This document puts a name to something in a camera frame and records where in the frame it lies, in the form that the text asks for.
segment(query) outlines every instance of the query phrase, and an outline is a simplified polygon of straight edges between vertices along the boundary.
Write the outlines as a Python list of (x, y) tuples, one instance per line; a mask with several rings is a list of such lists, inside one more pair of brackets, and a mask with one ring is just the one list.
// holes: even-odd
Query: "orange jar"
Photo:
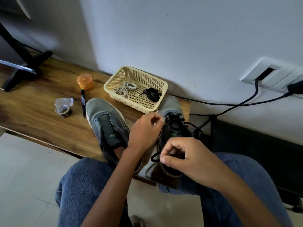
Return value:
[(89, 91), (94, 88), (94, 82), (93, 78), (89, 74), (80, 75), (77, 77), (77, 82), (79, 84), (79, 87), (83, 89), (84, 91)]

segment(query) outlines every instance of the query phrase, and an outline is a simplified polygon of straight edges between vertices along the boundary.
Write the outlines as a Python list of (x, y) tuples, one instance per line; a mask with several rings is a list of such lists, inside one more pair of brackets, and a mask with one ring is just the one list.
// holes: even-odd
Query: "plastic basket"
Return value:
[[(113, 92), (114, 88), (118, 88), (125, 81), (130, 81), (137, 85), (136, 90), (128, 91), (129, 99)], [(141, 95), (145, 89), (151, 87), (162, 93), (158, 102), (151, 101), (146, 94)], [(104, 90), (112, 98), (145, 114), (157, 110), (167, 88), (168, 84), (165, 81), (130, 66), (123, 66), (104, 84)]]

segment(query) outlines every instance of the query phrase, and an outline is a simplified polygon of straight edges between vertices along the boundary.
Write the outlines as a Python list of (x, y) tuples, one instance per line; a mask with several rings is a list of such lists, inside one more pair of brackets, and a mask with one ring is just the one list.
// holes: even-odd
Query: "pen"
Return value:
[(85, 112), (85, 95), (84, 90), (81, 89), (81, 102), (82, 102), (82, 111), (83, 111), (83, 117), (85, 118), (86, 112)]

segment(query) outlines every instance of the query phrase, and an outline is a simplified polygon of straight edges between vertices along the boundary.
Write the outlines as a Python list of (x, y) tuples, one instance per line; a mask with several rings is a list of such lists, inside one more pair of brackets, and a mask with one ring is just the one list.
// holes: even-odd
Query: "blue denim jeans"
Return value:
[[(259, 163), (238, 154), (216, 153), (216, 155), (248, 184), (282, 226), (293, 226), (273, 181)], [(60, 208), (59, 227), (76, 227), (82, 224), (112, 172), (108, 163), (90, 158), (83, 158), (68, 170), (61, 179), (55, 195)], [(204, 187), (185, 175), (180, 178), (177, 190), (162, 185), (159, 189), (161, 192), (175, 195), (200, 196), (205, 227), (243, 226), (221, 193)], [(127, 203), (125, 204), (120, 220), (121, 227), (132, 226)]]

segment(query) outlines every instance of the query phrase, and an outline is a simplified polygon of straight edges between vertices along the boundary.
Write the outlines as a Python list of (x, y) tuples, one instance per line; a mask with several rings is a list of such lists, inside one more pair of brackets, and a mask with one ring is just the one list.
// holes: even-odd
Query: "bundle of white shoelace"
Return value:
[(114, 88), (113, 92), (121, 95), (124, 98), (127, 97), (129, 99), (128, 90), (135, 90), (135, 89), (137, 89), (137, 85), (135, 85), (130, 81), (125, 81), (122, 86), (118, 88)]

